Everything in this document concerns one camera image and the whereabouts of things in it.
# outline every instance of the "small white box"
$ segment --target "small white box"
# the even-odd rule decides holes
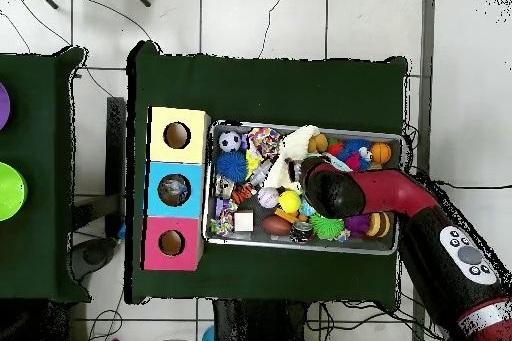
[[[235,231],[253,231],[253,213],[252,210],[242,210],[235,212]]]

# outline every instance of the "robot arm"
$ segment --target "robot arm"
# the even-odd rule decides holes
[[[403,223],[399,251],[426,310],[452,341],[512,341],[512,303],[492,265],[437,200],[398,170],[341,172],[302,162],[306,199],[327,218],[392,211]]]

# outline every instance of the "yellow cube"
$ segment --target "yellow cube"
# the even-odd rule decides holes
[[[151,107],[150,160],[203,164],[210,117],[201,110]]]

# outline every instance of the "pink cube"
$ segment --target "pink cube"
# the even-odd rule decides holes
[[[203,252],[196,218],[149,216],[143,233],[143,270],[195,271]]]

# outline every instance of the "purple bowl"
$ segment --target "purple bowl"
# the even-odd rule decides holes
[[[2,83],[0,83],[0,129],[2,129],[9,119],[11,112],[11,102],[9,101],[9,94],[5,90]]]

